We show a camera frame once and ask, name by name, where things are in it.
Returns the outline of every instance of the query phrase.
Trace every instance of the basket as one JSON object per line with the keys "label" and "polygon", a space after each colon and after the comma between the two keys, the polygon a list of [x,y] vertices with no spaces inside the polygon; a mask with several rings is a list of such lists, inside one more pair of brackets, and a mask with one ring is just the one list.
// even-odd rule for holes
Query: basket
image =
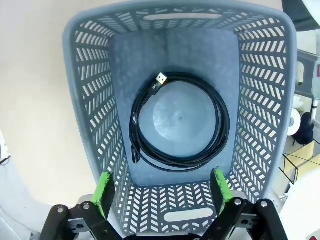
{"label": "basket", "polygon": [[[267,196],[296,81],[295,28],[286,14],[236,1],[126,2],[78,14],[64,31],[63,49],[92,173],[98,181],[102,172],[114,172],[108,219],[122,235],[204,232],[217,216],[212,168],[251,202]],[[165,71],[208,80],[230,114],[226,147],[196,171],[132,163],[132,103],[150,76]]]}

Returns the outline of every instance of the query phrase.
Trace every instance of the perforated basket wall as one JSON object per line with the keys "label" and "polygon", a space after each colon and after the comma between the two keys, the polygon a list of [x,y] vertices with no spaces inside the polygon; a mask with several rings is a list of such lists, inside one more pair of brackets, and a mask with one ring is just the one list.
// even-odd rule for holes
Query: perforated basket wall
{"label": "perforated basket wall", "polygon": [[[145,20],[149,15],[193,13],[220,18]],[[209,181],[137,186],[130,176],[109,62],[109,41],[117,34],[163,28],[216,28],[238,36],[240,89],[232,190],[255,202],[271,185],[284,148],[296,66],[295,30],[282,12],[241,2],[137,2],[80,13],[63,37],[72,101],[92,172],[114,172],[113,212],[124,234],[201,232],[215,219]],[[167,212],[209,207],[210,217],[167,222]]]}

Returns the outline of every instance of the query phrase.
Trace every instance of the basket bottom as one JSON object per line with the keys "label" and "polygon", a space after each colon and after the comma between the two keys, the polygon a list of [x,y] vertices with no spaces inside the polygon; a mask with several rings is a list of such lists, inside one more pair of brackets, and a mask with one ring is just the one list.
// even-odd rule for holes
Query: basket bottom
{"label": "basket bottom", "polygon": [[[205,181],[210,178],[211,169],[217,167],[225,176],[229,173],[238,116],[238,47],[238,39],[231,31],[216,29],[149,30],[120,34],[111,40],[110,65],[116,104],[130,174],[135,184],[157,186]],[[143,160],[132,162],[129,139],[132,104],[145,81],[159,72],[187,72],[203,78],[219,92],[228,108],[230,133],[224,150],[209,164],[195,171],[177,174],[157,170]],[[212,103],[204,92],[192,89],[194,86],[170,85],[161,89],[163,92],[150,99],[144,107],[139,119],[141,131],[149,142],[168,154],[179,157],[194,155],[212,137],[216,121]],[[187,97],[190,91],[194,93],[193,101]],[[178,108],[184,106],[180,112],[161,109],[170,96]],[[156,126],[159,119],[164,124]]]}

